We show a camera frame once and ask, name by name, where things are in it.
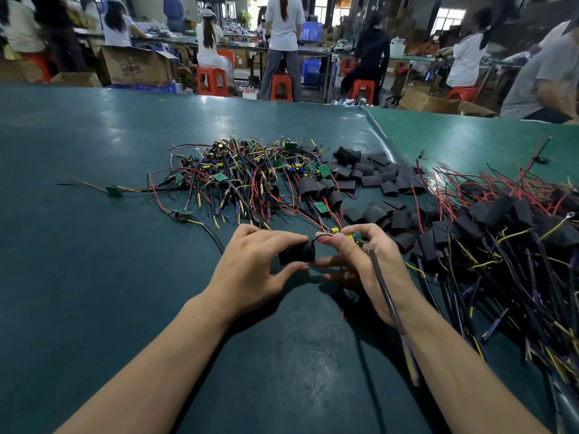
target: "black shirt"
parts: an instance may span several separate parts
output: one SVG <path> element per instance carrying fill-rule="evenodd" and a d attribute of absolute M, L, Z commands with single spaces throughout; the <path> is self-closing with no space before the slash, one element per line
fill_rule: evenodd
<path fill-rule="evenodd" d="M 72 20 L 59 0 L 30 0 L 36 8 L 34 17 L 42 26 L 71 27 Z"/>
<path fill-rule="evenodd" d="M 382 53 L 384 53 L 384 61 L 380 65 Z M 365 68 L 380 67 L 382 70 L 388 65 L 390 58 L 390 36 L 384 30 L 366 29 L 360 33 L 354 55 L 360 58 L 358 66 Z"/>

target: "blue plastic bin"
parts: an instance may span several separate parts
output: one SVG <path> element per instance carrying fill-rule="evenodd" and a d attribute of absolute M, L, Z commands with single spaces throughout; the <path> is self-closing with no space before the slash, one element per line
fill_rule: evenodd
<path fill-rule="evenodd" d="M 317 85 L 320 82 L 321 59 L 306 59 L 302 64 L 304 85 Z"/>
<path fill-rule="evenodd" d="M 165 86 L 148 86 L 148 85 L 111 85 L 110 90 L 140 90 L 150 91 L 151 93 L 171 93 L 177 94 L 177 83 L 171 82 Z"/>
<path fill-rule="evenodd" d="M 302 24 L 302 33 L 299 36 L 300 41 L 321 41 L 322 23 L 306 21 Z"/>

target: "left hand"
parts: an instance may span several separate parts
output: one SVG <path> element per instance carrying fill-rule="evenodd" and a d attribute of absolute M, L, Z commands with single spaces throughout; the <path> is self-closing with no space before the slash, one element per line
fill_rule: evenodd
<path fill-rule="evenodd" d="M 257 309 L 279 295 L 294 273 L 309 268 L 307 263 L 292 262 L 276 275 L 269 272 L 269 264 L 276 255 L 307 240 L 308 236 L 288 231 L 240 225 L 203 294 L 216 302 L 231 320 Z"/>

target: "white pants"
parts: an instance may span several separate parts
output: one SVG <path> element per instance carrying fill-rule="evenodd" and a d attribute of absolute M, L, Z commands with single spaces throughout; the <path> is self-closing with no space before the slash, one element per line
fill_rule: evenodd
<path fill-rule="evenodd" d="M 231 65 L 231 61 L 225 56 L 218 55 L 217 53 L 210 56 L 200 56 L 198 54 L 197 62 L 199 63 L 199 67 L 219 68 L 223 70 L 225 72 L 225 80 L 227 81 L 227 85 L 233 84 L 233 67 Z"/>

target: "stool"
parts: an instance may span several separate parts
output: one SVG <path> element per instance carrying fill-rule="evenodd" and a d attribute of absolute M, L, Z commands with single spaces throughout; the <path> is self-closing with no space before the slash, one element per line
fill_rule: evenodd
<path fill-rule="evenodd" d="M 344 58 L 340 61 L 340 71 L 338 76 L 345 76 L 356 68 L 357 62 L 355 58 Z"/>
<path fill-rule="evenodd" d="M 44 81 L 50 83 L 50 80 L 52 79 L 52 75 L 50 74 L 50 71 L 48 70 L 48 63 L 52 62 L 52 58 L 50 57 L 50 53 L 41 53 L 41 54 L 36 54 L 36 55 L 32 55 L 32 54 L 20 54 L 20 56 L 22 56 L 22 59 L 25 59 L 26 61 L 31 61 L 34 62 L 34 64 L 38 65 L 38 68 L 40 68 L 40 71 L 42 72 L 42 76 L 44 77 Z"/>
<path fill-rule="evenodd" d="M 358 97 L 358 93 L 364 87 L 366 87 L 366 92 L 364 93 L 364 96 L 366 97 L 366 100 L 368 103 L 372 103 L 373 98 L 374 98 L 374 81 L 373 80 L 356 79 L 354 81 L 354 85 L 352 85 L 352 89 L 350 90 L 350 93 L 348 93 L 348 98 L 349 99 L 356 99 L 356 97 Z"/>
<path fill-rule="evenodd" d="M 201 82 L 201 75 L 204 74 L 207 78 L 208 88 Z M 217 86 L 217 76 L 221 76 L 223 86 Z M 228 97 L 227 80 L 225 80 L 225 72 L 218 68 L 197 67 L 197 92 L 206 96 Z"/>
<path fill-rule="evenodd" d="M 225 56 L 231 61 L 231 68 L 235 70 L 235 54 L 233 50 L 217 50 L 219 56 Z"/>
<path fill-rule="evenodd" d="M 278 99 L 276 96 L 277 86 L 280 84 L 286 86 L 288 93 L 285 99 Z M 273 80 L 271 81 L 271 100 L 293 102 L 293 98 L 291 96 L 291 76 L 289 74 L 283 73 L 273 75 Z"/>
<path fill-rule="evenodd" d="M 447 99 L 459 98 L 467 102 L 476 102 L 480 89 L 477 86 L 455 86 L 446 96 Z"/>

